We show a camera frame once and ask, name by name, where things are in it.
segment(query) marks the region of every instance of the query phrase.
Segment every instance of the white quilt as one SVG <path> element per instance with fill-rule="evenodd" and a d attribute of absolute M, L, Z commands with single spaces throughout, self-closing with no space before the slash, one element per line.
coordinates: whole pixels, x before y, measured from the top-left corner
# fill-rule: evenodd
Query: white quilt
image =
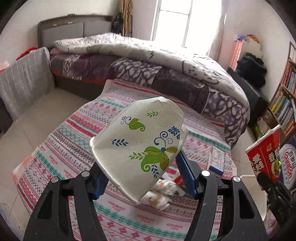
<path fill-rule="evenodd" d="M 54 46 L 65 53 L 100 53 L 150 62 L 182 72 L 233 97 L 248 109 L 248 100 L 241 87 L 214 60 L 191 53 L 188 49 L 170 48 L 154 41 L 122 37 L 114 33 L 85 38 L 63 39 Z"/>

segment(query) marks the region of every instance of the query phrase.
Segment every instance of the red wrapper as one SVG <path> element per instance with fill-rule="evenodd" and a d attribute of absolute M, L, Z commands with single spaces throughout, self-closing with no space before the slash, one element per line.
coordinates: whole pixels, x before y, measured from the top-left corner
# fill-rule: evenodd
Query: red wrapper
<path fill-rule="evenodd" d="M 277 125 L 269 130 L 262 138 L 246 149 L 246 154 L 256 177 L 260 172 L 265 172 L 273 182 L 279 180 L 280 127 L 280 125 Z"/>

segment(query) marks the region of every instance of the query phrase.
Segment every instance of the white wall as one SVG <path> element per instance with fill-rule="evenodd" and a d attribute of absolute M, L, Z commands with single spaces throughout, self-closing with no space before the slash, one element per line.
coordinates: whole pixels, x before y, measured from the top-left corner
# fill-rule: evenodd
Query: white wall
<path fill-rule="evenodd" d="M 133 37 L 150 40 L 157 0 L 133 0 Z"/>
<path fill-rule="evenodd" d="M 230 0 L 219 64 L 227 63 L 235 34 L 254 34 L 260 41 L 263 61 L 267 67 L 266 84 L 262 92 L 271 100 L 284 71 L 290 41 L 288 28 L 276 11 L 264 0 Z"/>
<path fill-rule="evenodd" d="M 37 47 L 38 22 L 75 14 L 116 15 L 119 0 L 28 0 L 11 17 L 0 35 L 0 63 L 10 64 L 24 51 Z"/>

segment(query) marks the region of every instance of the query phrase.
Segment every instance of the metal bolt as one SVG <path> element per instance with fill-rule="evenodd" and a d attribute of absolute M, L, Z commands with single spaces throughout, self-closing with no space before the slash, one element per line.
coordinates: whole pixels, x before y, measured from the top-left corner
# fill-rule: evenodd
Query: metal bolt
<path fill-rule="evenodd" d="M 81 173 L 81 176 L 88 177 L 89 176 L 89 171 L 84 171 L 83 173 Z"/>
<path fill-rule="evenodd" d="M 238 176 L 233 177 L 233 180 L 234 180 L 235 182 L 237 182 L 237 183 L 240 182 L 240 178 L 239 178 Z"/>
<path fill-rule="evenodd" d="M 208 170 L 203 170 L 202 175 L 208 177 L 211 173 Z"/>
<path fill-rule="evenodd" d="M 58 180 L 59 180 L 58 177 L 53 177 L 53 178 L 51 179 L 51 182 L 52 182 L 52 183 L 56 183 Z"/>

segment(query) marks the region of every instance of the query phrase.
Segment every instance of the gray headboard panel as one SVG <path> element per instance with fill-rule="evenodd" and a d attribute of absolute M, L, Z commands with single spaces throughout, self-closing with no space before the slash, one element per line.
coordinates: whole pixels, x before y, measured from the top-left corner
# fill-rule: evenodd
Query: gray headboard panel
<path fill-rule="evenodd" d="M 111 32 L 112 16 L 69 15 L 38 23 L 38 48 L 52 48 L 52 42 Z"/>

